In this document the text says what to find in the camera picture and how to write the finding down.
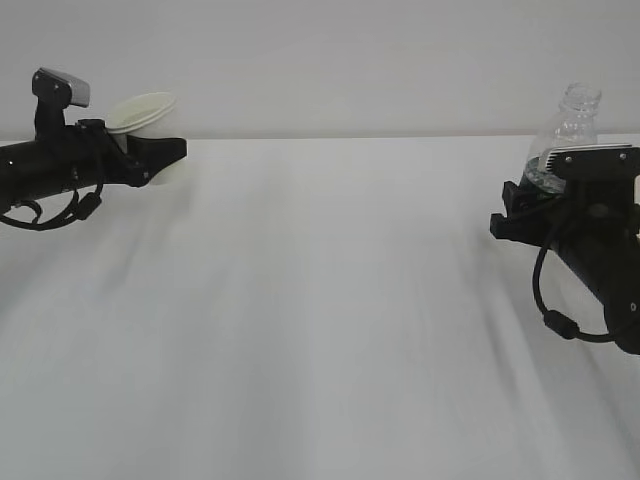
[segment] bottle neck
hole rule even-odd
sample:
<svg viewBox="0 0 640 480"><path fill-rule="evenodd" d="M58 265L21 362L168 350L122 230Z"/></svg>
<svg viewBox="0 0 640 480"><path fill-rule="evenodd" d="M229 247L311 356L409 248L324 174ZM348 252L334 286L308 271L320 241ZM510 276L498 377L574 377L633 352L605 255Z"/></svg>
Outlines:
<svg viewBox="0 0 640 480"><path fill-rule="evenodd" d="M597 108L593 108L593 107L587 107L587 106L579 106L579 105L573 105L573 104L569 104L565 101L560 102L560 110L562 110L563 112L565 112L568 115L573 115L576 117L581 117L581 118L593 118L597 115L598 113L598 109Z"/></svg>
<svg viewBox="0 0 640 480"><path fill-rule="evenodd" d="M564 93L560 109L570 115L594 117L598 113L601 98L600 90L584 83L572 83Z"/></svg>

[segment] white paper cup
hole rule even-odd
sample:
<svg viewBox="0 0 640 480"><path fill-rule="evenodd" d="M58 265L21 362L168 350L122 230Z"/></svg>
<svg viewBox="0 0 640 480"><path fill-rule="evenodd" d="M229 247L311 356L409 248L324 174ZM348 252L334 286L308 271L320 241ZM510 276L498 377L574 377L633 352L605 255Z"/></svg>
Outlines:
<svg viewBox="0 0 640 480"><path fill-rule="evenodd" d="M180 137L176 97L168 92L139 95L119 103L105 119L107 131L127 152L127 135L139 138ZM158 173L150 183L161 185L186 175L185 159Z"/></svg>

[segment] white backdrop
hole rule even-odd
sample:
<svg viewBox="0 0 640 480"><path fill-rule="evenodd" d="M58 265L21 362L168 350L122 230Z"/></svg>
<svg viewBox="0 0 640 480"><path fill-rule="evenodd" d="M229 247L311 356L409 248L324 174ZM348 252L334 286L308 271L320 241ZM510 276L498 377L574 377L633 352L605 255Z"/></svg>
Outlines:
<svg viewBox="0 0 640 480"><path fill-rule="evenodd" d="M637 0L5 0L0 136L30 134L39 65L96 115L173 90L190 136L529 131L574 80L637 131L639 24Z"/></svg>

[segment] clear plastic bottle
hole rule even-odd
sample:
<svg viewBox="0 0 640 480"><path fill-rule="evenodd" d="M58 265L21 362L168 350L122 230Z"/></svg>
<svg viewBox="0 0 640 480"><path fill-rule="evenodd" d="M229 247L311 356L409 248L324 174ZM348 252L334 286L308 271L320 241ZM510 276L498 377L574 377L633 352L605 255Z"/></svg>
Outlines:
<svg viewBox="0 0 640 480"><path fill-rule="evenodd" d="M569 85L560 102L560 111L542 127L531 144L523 183L550 194L564 191L564 180L538 169L538 157L548 148L598 143L594 117L601 97L600 90L586 84Z"/></svg>

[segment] robotic arm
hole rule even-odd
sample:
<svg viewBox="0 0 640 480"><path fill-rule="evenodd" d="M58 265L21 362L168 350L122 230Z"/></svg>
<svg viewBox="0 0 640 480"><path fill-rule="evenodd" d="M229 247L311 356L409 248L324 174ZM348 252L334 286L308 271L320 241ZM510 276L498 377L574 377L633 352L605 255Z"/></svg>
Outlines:
<svg viewBox="0 0 640 480"><path fill-rule="evenodd" d="M187 154L183 138L146 139L127 136L127 153L111 138L100 119L66 125L64 110L87 107L90 88L71 75L39 69L32 79L38 98L35 140L0 147L0 222L27 230L60 228L86 220L101 204L105 184L143 187L161 170ZM80 198L78 190L95 186ZM58 215L39 223L37 200L73 191L69 205ZM6 215L13 207L31 208L33 222Z"/></svg>
<svg viewBox="0 0 640 480"><path fill-rule="evenodd" d="M548 195L523 181L504 184L507 215L491 216L491 233L540 247L533 292L544 323L565 339L615 342L640 354L640 205L634 203L640 148L627 144L550 149L541 162L566 180L561 195ZM608 333L584 333L550 310L540 292L545 255L553 250L604 307Z"/></svg>

